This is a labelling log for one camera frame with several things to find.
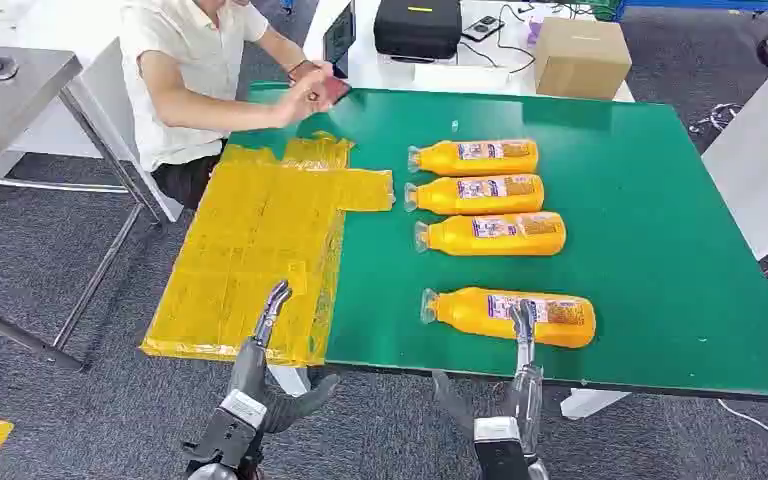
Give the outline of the person's right hand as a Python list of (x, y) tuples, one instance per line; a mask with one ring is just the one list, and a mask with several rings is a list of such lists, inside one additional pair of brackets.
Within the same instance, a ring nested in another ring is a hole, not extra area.
[(306, 71), (295, 76), (293, 85), (274, 105), (276, 125), (287, 127), (330, 110), (333, 101), (326, 88), (330, 78), (333, 78), (333, 68), (328, 62), (310, 63)]

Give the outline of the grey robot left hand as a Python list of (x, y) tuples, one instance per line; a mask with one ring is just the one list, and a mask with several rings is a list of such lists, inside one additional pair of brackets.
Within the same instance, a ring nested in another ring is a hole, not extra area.
[(281, 433), (321, 409), (333, 397), (341, 380), (338, 374), (328, 375), (311, 391), (298, 397), (266, 383), (266, 350), (274, 324), (291, 295), (287, 280), (281, 280), (272, 288), (252, 335), (241, 344), (228, 386), (229, 393), (238, 390), (266, 408), (259, 429), (268, 434)]

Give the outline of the person's left hand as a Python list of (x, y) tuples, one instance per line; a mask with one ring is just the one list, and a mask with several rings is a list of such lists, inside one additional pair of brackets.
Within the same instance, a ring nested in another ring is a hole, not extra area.
[(304, 86), (313, 89), (332, 78), (333, 70), (327, 62), (317, 63), (303, 60), (288, 72), (288, 77), (293, 86)]

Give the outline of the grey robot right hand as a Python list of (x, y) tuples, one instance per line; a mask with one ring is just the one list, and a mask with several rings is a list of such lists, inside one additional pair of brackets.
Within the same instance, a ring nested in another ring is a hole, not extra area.
[(435, 399), (467, 436), (477, 441), (495, 441), (506, 433), (510, 440), (517, 441), (528, 463), (534, 463), (538, 458), (543, 381), (543, 370), (534, 360), (536, 317), (531, 306), (530, 301), (520, 300), (510, 309), (517, 358), (501, 416), (475, 417), (471, 408), (452, 390), (449, 377), (441, 370), (432, 372)]

